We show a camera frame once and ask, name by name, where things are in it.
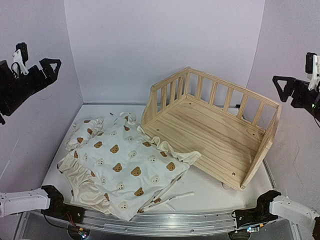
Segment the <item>bear print cushion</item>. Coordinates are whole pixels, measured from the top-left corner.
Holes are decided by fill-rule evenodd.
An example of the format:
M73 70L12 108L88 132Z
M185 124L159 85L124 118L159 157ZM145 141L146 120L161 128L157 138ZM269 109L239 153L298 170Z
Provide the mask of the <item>bear print cushion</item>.
M129 221L159 204L199 157L197 151L176 152L148 136L133 114L122 112L88 143L67 150L57 169L81 204Z

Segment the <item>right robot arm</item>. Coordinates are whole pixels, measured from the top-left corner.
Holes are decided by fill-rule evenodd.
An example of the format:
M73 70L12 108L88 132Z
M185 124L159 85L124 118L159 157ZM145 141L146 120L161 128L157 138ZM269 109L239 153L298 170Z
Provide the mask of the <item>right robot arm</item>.
M291 106L305 109L311 114L316 124L320 124L320 75L310 78L310 82L287 76L272 78L280 100L286 102L292 97ZM252 218L262 222L269 215L283 217L312 232L315 240L320 238L320 214L307 206L290 201L283 195L276 196L268 203L262 202L252 209Z

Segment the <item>wooden pet bed frame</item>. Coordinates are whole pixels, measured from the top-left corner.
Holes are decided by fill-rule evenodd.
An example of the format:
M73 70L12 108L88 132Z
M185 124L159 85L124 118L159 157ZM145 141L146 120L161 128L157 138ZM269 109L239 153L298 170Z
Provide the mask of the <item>wooden pet bed frame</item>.
M151 87L141 125L178 152L199 152L197 168L242 191L274 142L281 110L268 97L187 67Z

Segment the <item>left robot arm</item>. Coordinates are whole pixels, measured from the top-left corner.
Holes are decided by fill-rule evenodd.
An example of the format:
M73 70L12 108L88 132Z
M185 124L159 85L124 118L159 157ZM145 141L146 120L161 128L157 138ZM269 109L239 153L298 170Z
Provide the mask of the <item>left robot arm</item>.
M14 77L6 60L0 62L0 123L6 122L3 116L11 116L30 96L45 89L58 79L62 62L59 59L44 58L29 69L27 75ZM48 193L38 188L22 192L0 194L0 216L27 212L31 210L46 210L57 219L67 214L67 207L58 199L48 197Z

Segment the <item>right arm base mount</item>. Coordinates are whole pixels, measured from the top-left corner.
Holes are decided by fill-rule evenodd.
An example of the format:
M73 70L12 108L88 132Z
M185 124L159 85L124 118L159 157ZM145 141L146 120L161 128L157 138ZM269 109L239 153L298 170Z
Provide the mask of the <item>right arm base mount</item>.
M234 210L231 216L235 218L235 226L238 230L267 224L279 218L268 211L257 210L256 208Z

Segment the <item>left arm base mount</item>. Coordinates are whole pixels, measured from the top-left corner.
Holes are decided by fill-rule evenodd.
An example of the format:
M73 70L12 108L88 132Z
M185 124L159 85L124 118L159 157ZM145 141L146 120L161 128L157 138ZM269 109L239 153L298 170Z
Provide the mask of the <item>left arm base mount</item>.
M42 214L56 219L80 224L84 219L85 209L65 203L51 203L48 209L41 210Z

